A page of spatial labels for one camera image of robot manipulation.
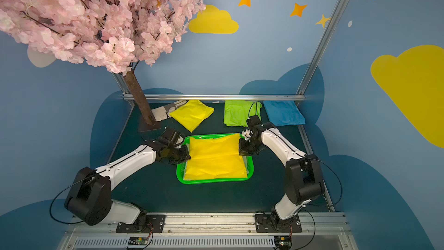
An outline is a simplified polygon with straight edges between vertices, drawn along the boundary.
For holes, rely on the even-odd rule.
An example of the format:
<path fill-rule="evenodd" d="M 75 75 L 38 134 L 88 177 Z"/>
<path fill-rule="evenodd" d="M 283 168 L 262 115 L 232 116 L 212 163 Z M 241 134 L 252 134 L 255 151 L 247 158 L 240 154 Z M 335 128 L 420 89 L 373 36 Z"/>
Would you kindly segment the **yellow folded raincoat back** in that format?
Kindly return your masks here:
<path fill-rule="evenodd" d="M 170 113 L 189 132 L 193 132 L 205 119 L 214 113 L 211 108 L 199 100 L 190 100 L 185 105 Z"/>

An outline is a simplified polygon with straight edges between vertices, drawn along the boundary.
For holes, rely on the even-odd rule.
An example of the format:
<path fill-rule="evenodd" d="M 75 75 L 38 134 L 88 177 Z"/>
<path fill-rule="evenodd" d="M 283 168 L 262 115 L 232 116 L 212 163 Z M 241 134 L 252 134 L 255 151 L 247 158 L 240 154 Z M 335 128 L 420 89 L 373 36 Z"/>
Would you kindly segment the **aluminium frame post left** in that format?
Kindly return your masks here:
<path fill-rule="evenodd" d="M 133 100 L 126 100 L 126 96 L 130 95 L 131 92 L 126 84 L 126 82 L 124 81 L 124 78 L 121 74 L 114 74 L 112 73 L 112 76 L 114 78 L 114 80 L 116 81 L 117 85 L 119 86 L 122 94 L 123 94 L 123 98 L 126 102 L 129 103 L 129 105 L 133 108 L 135 106 L 135 103 Z"/>

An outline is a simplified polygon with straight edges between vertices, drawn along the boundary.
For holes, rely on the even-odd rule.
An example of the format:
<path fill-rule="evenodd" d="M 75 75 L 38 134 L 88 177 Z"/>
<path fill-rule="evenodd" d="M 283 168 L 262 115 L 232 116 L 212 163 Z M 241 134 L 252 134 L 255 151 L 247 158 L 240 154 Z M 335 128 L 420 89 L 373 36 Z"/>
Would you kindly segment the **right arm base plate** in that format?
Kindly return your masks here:
<path fill-rule="evenodd" d="M 280 219 L 275 214 L 263 212 L 254 215 L 256 232 L 258 233 L 301 233 L 302 226 L 299 216 L 290 219 Z"/>

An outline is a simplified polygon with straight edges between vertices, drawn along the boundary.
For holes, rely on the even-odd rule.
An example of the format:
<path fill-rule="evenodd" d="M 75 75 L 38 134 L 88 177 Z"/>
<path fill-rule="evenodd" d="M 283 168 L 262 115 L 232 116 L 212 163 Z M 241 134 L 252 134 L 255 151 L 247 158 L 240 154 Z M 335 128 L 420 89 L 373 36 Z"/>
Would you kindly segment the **blue folded raincoat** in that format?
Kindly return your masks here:
<path fill-rule="evenodd" d="M 304 125 L 306 120 L 293 101 L 265 101 L 268 119 L 275 126 Z"/>

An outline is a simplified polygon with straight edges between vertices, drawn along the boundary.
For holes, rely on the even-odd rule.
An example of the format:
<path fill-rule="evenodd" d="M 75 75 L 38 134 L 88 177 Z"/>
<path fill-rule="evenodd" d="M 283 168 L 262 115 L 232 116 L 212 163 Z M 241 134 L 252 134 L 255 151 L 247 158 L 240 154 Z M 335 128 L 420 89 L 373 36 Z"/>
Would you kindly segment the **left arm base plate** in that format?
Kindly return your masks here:
<path fill-rule="evenodd" d="M 162 233 L 165 219 L 163 214 L 143 214 L 133 224 L 119 222 L 116 233 Z"/>

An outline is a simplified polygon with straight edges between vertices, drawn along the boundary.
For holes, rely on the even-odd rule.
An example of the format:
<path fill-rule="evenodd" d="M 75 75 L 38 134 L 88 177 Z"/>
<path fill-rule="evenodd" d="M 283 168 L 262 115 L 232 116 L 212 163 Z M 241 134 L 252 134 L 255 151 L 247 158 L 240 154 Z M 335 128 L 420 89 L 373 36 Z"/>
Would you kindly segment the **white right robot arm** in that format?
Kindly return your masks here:
<path fill-rule="evenodd" d="M 271 214 L 275 224 L 287 223 L 305 205 L 325 193 L 320 161 L 315 155 L 299 150 L 274 124 L 263 123 L 257 115 L 249 117 L 246 123 L 247 129 L 239 141 L 240 155 L 253 156 L 268 148 L 285 167 L 285 194 Z"/>

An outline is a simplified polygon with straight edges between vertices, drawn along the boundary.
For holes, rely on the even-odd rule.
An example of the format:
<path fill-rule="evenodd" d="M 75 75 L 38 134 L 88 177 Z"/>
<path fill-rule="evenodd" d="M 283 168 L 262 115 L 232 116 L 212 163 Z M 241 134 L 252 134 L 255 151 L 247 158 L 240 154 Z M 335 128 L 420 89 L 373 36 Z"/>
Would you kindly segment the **beige folded cloth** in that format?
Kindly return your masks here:
<path fill-rule="evenodd" d="M 166 120 L 166 119 L 170 118 L 170 115 L 173 111 L 179 109 L 180 107 L 184 106 L 185 104 L 187 104 L 187 100 L 176 101 L 174 103 L 170 103 L 170 104 L 155 108 L 152 110 L 152 113 L 154 115 L 155 120 L 157 122 L 160 122 L 162 120 Z"/>

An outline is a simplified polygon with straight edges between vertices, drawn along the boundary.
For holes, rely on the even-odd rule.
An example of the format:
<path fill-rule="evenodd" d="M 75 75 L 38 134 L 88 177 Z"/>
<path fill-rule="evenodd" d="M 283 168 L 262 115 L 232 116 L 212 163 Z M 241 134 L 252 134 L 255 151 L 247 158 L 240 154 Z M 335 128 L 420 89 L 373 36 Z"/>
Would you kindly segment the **right circuit board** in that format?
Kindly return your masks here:
<path fill-rule="evenodd" d="M 292 244 L 292 239 L 289 236 L 274 237 L 274 250 L 290 250 Z"/>

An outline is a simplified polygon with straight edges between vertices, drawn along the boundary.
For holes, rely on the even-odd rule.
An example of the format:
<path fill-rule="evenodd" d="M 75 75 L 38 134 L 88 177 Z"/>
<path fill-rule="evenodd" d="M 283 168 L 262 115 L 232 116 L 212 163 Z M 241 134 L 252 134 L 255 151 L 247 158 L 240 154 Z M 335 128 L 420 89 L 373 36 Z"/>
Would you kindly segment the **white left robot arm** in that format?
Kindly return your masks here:
<path fill-rule="evenodd" d="M 155 162 L 167 160 L 171 164 L 180 164 L 190 159 L 181 134 L 167 127 L 159 138 L 145 141 L 111 163 L 96 169 L 85 167 L 79 170 L 64 207 L 89 226 L 120 223 L 141 231 L 148 224 L 146 211 L 134 204 L 113 200 L 112 191 L 125 179 Z"/>

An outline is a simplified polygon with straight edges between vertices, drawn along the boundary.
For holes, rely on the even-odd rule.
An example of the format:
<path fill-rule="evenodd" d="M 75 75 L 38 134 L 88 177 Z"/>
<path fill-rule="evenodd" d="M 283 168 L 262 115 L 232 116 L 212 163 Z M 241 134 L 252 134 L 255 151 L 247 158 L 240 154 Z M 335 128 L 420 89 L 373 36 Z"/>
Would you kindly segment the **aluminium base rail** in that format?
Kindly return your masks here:
<path fill-rule="evenodd" d="M 343 213 L 301 212 L 301 233 L 258 233 L 247 213 L 163 213 L 162 233 L 116 233 L 118 223 L 71 226 L 60 250 L 273 250 L 275 236 L 289 236 L 291 250 L 356 250 Z M 148 237 L 144 248 L 128 248 L 130 237 Z"/>

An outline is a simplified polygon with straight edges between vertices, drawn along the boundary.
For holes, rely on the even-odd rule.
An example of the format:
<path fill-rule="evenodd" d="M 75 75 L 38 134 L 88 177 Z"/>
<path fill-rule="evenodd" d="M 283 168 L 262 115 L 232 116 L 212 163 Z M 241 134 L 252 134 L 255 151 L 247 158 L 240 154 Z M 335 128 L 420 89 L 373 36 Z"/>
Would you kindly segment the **aluminium frame crossbar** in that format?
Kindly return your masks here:
<path fill-rule="evenodd" d="M 241 95 L 241 94 L 144 94 L 147 100 L 177 101 L 177 100 L 201 100 L 201 101 L 304 101 L 304 95 Z"/>

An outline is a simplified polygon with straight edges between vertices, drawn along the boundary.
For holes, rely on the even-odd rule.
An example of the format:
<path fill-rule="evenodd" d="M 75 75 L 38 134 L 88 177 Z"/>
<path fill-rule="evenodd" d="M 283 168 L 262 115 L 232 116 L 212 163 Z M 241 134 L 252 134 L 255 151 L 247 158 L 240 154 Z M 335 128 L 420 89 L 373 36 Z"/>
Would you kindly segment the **aluminium frame post right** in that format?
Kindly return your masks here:
<path fill-rule="evenodd" d="M 318 47 L 314 53 L 314 56 L 308 65 L 305 74 L 301 80 L 301 83 L 299 84 L 297 93 L 296 93 L 296 99 L 297 101 L 304 101 L 305 99 L 305 92 L 313 78 L 313 75 L 315 74 L 316 69 L 318 68 L 321 59 L 328 48 L 328 44 L 331 40 L 331 38 L 334 35 L 334 32 L 337 28 L 337 25 L 348 5 L 350 0 L 337 0 L 335 8 L 333 9 L 333 12 L 331 14 L 331 19 L 328 22 L 328 25 L 326 26 L 326 29 L 323 32 L 323 35 L 321 37 L 321 40 L 318 44 Z"/>

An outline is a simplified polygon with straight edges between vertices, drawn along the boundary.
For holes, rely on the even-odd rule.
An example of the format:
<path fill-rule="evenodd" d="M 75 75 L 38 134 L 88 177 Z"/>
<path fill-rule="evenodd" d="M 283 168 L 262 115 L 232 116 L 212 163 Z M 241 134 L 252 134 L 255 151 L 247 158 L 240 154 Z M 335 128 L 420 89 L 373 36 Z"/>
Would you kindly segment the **circuit board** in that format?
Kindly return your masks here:
<path fill-rule="evenodd" d="M 292 244 L 292 239 L 289 236 L 274 237 L 274 250 L 290 250 Z"/>
<path fill-rule="evenodd" d="M 128 248 L 144 248 L 150 242 L 148 237 L 130 237 L 128 240 Z"/>

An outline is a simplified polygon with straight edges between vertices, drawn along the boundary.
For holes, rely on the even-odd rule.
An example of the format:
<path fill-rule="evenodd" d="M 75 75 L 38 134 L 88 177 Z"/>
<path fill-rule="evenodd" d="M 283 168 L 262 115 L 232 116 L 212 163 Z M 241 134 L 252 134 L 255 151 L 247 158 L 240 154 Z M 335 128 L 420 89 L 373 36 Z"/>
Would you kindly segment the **pink cherry blossom tree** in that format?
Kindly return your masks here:
<path fill-rule="evenodd" d="M 203 0 L 1 0 L 1 31 L 34 51 L 122 75 L 153 125 L 134 70 L 171 53 L 205 8 Z"/>

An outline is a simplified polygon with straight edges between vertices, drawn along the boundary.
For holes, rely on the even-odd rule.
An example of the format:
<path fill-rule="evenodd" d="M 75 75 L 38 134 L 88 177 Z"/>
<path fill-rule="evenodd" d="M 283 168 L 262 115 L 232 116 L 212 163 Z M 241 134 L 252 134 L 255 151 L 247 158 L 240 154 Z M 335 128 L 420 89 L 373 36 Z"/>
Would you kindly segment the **left circuit board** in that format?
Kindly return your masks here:
<path fill-rule="evenodd" d="M 150 242 L 148 237 L 130 237 L 128 240 L 128 248 L 144 248 Z"/>

